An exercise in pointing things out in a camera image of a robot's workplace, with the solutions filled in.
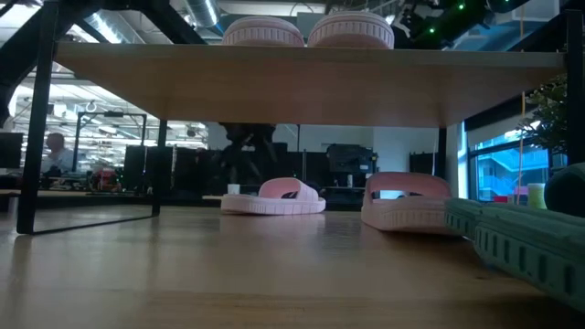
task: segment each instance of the wooden table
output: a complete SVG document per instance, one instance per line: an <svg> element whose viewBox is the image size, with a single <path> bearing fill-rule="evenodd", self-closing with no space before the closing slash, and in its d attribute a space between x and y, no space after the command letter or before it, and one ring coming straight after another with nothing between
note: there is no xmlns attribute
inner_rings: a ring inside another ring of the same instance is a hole
<svg viewBox="0 0 585 329"><path fill-rule="evenodd" d="M0 236L0 310L11 329L585 324L585 315L486 268L463 239L384 234L358 213L254 217L190 207Z"/></svg>
<svg viewBox="0 0 585 329"><path fill-rule="evenodd" d="M161 120L446 127L564 54L60 43L56 61Z"/></svg>

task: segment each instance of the desk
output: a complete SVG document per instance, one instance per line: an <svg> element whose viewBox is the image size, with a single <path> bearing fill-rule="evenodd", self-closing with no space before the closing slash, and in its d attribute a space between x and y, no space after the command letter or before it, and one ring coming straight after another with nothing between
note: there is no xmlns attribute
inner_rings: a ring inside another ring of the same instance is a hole
<svg viewBox="0 0 585 329"><path fill-rule="evenodd" d="M488 270L469 241L381 233L359 213L164 207L155 219L6 236L0 245L0 278L18 278L1 283L6 328L78 329L88 319L95 328L142 329L585 324L585 315Z"/></svg>

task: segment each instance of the small white object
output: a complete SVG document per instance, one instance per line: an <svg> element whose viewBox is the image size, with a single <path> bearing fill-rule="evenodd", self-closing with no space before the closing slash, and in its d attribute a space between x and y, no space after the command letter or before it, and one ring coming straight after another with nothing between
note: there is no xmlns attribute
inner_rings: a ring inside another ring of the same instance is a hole
<svg viewBox="0 0 585 329"><path fill-rule="evenodd" d="M228 194L239 194L239 184L228 184Z"/></svg>
<svg viewBox="0 0 585 329"><path fill-rule="evenodd" d="M394 19L396 19L396 15L388 15L385 19L388 25L392 25L392 23L394 23Z"/></svg>

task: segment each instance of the pink sandal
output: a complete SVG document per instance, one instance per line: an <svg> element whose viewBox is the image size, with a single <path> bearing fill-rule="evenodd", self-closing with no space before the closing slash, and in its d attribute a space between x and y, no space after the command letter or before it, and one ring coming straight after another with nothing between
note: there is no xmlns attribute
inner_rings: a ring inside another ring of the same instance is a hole
<svg viewBox="0 0 585 329"><path fill-rule="evenodd" d="M372 192L408 191L422 196L372 199ZM366 182L362 221L380 230L453 235L445 227L449 185L439 177L416 173L376 173Z"/></svg>
<svg viewBox="0 0 585 329"><path fill-rule="evenodd" d="M285 195L294 198L282 198ZM260 215L314 214L325 209L317 191L296 178L276 178L262 185L258 196L226 194L221 210Z"/></svg>

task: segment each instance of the wooden shelf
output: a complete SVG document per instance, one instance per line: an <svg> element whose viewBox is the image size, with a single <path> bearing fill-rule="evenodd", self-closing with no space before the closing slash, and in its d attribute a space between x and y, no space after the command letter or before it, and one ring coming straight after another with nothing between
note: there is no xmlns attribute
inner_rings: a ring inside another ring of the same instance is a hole
<svg viewBox="0 0 585 329"><path fill-rule="evenodd" d="M60 43L56 61L167 120L444 127L564 70L558 53Z"/></svg>

